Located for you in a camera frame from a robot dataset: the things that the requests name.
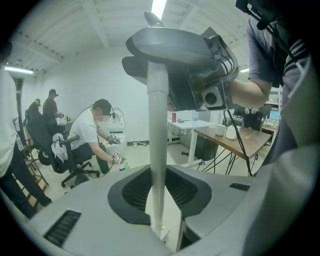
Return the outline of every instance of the red can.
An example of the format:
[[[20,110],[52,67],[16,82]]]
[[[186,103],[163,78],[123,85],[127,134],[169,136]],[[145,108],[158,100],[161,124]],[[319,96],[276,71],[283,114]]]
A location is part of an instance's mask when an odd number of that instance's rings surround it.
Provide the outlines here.
[[[173,112],[172,113],[172,123],[175,123],[177,121],[177,113]]]

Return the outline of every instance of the black slot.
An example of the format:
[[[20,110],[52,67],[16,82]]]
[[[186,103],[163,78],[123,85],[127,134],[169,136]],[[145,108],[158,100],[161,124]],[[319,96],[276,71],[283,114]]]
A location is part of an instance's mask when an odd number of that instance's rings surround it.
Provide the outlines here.
[[[53,224],[49,231],[44,235],[44,238],[54,245],[61,247],[67,240],[72,229],[76,225],[81,213],[73,210],[67,210]]]
[[[236,190],[242,190],[242,191],[248,191],[250,188],[249,185],[240,184],[240,183],[232,183],[229,187]]]

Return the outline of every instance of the ceiling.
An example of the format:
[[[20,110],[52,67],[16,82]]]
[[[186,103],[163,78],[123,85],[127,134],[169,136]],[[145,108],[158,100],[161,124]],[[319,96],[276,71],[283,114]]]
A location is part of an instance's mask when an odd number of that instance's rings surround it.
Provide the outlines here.
[[[124,46],[146,28],[144,11],[152,0],[43,0],[12,36],[12,66],[47,71],[76,54]],[[248,16],[235,0],[167,0],[162,21],[168,28],[201,34],[212,27],[248,65],[245,38]]]

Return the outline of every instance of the person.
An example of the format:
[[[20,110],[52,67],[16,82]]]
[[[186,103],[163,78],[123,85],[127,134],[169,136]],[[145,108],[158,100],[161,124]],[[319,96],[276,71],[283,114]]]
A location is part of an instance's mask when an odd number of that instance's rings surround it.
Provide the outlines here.
[[[49,91],[48,98],[42,106],[43,120],[51,136],[60,133],[56,118],[63,118],[64,115],[58,112],[55,98],[58,96],[55,89]]]
[[[7,42],[0,52],[0,65],[7,63],[12,44]],[[30,205],[25,194],[13,177],[25,187],[43,206],[51,203],[30,173],[16,139],[17,133],[13,120],[18,117],[16,85],[9,73],[0,68],[0,188],[16,207],[31,218],[36,210]]]
[[[27,122],[31,122],[32,120],[37,120],[41,117],[41,113],[39,112],[40,99],[36,98],[34,102],[31,103],[26,112],[26,120]]]
[[[272,87],[282,85],[282,107],[289,101],[289,94],[301,76],[295,62],[288,56],[280,57],[281,49],[267,30],[257,28],[258,21],[249,18],[246,37],[249,53],[248,82],[231,82],[233,103],[245,108],[259,108],[269,99]],[[290,38],[290,51],[302,67],[306,65],[309,52],[299,38]],[[294,136],[285,120],[279,123],[275,141],[263,165],[273,163],[282,153],[297,147]]]
[[[108,122],[111,117],[111,104],[106,99],[97,100],[93,106],[83,111],[73,122],[68,138],[79,136],[71,143],[72,154],[75,158],[92,157],[96,155],[97,162],[103,174],[109,172],[108,163],[113,164],[115,159],[106,153],[106,148],[99,143],[98,135],[105,140],[108,134],[104,132],[98,122]]]

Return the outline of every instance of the white desk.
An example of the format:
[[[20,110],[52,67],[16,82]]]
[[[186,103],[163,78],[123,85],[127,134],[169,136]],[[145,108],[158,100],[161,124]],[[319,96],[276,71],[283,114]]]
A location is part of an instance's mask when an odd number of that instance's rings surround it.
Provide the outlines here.
[[[186,164],[182,164],[181,166],[182,167],[190,167],[190,166],[195,166],[195,165],[201,163],[202,159],[194,161],[196,144],[197,144],[197,137],[198,137],[198,134],[195,132],[195,129],[212,127],[212,126],[215,126],[215,124],[213,124],[212,122],[206,122],[206,121],[202,121],[202,120],[172,122],[170,119],[168,119],[168,124],[181,129],[183,134],[186,134],[186,130],[191,129],[191,144],[190,144],[188,162]],[[171,143],[171,142],[172,142],[172,133],[169,132],[169,143]]]

